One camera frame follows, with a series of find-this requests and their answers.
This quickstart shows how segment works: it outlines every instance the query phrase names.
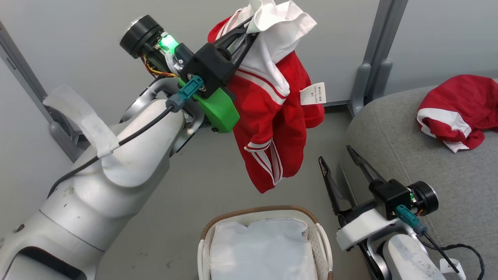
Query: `black cable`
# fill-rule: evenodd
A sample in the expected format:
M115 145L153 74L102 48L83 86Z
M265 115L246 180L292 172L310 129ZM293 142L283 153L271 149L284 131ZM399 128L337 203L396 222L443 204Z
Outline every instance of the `black cable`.
M174 109L174 106L173 105L170 105L168 106L168 108L166 108L166 110L164 110L159 116L157 116L154 120L150 121L150 123L146 124L145 126L143 126L141 129L137 130L136 132L134 132L133 134L131 134L130 136L126 137L125 139L121 140L118 142L118 144L120 145L120 147L128 142L130 142L131 140L135 139L137 136L139 136L140 134L144 133L145 131L147 131L147 129L151 128L152 126L154 126L156 123L158 123L161 119L163 119L167 114L169 114L172 110ZM48 196L47 196L47 199L50 197L50 195L55 191L55 189L57 188L57 186L64 182L65 180L71 178L72 176L74 176L76 173L80 172L81 170L87 168L88 166L94 164L97 160L99 160L99 158L97 156L95 156L94 158L90 159L89 161L87 161L86 163L84 163L83 165L81 165L80 167L78 168L75 168L71 171L69 171L67 174L63 175L62 177L60 177L57 181L55 181L55 183L52 185L52 187L50 188L50 191L48 192Z
M437 250L435 247L431 246L430 244L425 243L422 240L420 240L420 243L422 243L422 245L424 245L425 247L427 247L429 249ZM472 252L474 252L474 254L476 254L476 256L479 258L479 265L481 266L481 273L477 277L477 280L483 280L485 266L484 266L484 260L483 260L483 257L481 257L481 254L479 254L479 252L477 252L477 250L474 249L474 247L469 246L469 245L465 245L465 244L461 244L461 243L441 247L441 250L446 251L446 250L451 250L451 249L455 249L455 248L467 248L467 249L471 250Z
M448 262L448 264L451 266L451 268L453 268L453 270L456 273L460 273L460 271L458 271L458 268L453 264L453 262L446 255L446 253L444 253L444 251L441 249L441 247L439 247L436 244L436 242L434 242L434 240L432 240L432 238L427 234L427 232L423 231L422 234L425 236L425 238L427 238L427 240L429 240L429 242L432 244L432 246L434 246L434 248L443 256L443 258Z

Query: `gray sofa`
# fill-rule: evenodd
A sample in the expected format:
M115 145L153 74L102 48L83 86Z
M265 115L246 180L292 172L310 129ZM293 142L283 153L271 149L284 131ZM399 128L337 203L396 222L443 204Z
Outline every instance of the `gray sofa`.
M498 279L498 133L486 132L474 150L453 153L442 142L423 134L415 120L423 98L434 87L388 95L369 103L352 120L346 144L358 151L386 180L405 185L425 181L439 197L439 210L423 218L440 245L463 243L479 251L486 264L484 279ZM358 203L373 198L367 180L346 149L338 165L340 188L347 181ZM441 256L429 256L439 266ZM467 279L480 273L476 255L468 249L447 251L462 263Z

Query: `white basket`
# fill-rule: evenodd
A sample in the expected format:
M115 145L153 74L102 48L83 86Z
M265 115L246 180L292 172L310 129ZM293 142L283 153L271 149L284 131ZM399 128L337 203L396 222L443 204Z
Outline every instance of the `white basket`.
M199 280L211 280L210 247L214 237L216 225L222 222L238 222L245 226L254 221L295 218L308 225L308 240L313 249L313 258L318 280L332 280L332 251L329 239L316 217L308 210L299 206L267 206L251 208L221 215L213 219L204 228L201 242L197 250L197 270Z

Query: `gray floor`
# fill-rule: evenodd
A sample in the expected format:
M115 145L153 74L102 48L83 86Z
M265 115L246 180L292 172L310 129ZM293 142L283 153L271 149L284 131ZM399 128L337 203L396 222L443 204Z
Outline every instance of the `gray floor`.
M231 134L203 129L171 159L171 169L140 213L104 256L98 279L197 279L197 246L214 217L256 206L293 204L309 209L325 228L332 246L334 279L368 278L358 249L341 252L335 242L337 219L317 159L335 166L351 121L348 112L329 113L308 130L299 173L260 194L246 173Z

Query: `white panel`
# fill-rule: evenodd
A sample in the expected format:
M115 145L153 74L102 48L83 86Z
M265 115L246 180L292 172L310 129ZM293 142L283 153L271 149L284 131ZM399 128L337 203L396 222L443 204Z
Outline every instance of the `white panel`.
M48 122L0 59L0 237L39 209L71 161Z
M297 0L318 22L298 47L327 101L348 100L378 0ZM151 82L139 59L119 46L129 22L150 14L193 51L209 30L248 0L2 0L0 18L47 92L71 85L107 123L115 123Z
M410 0L392 45L385 93L459 74L498 77L498 1Z

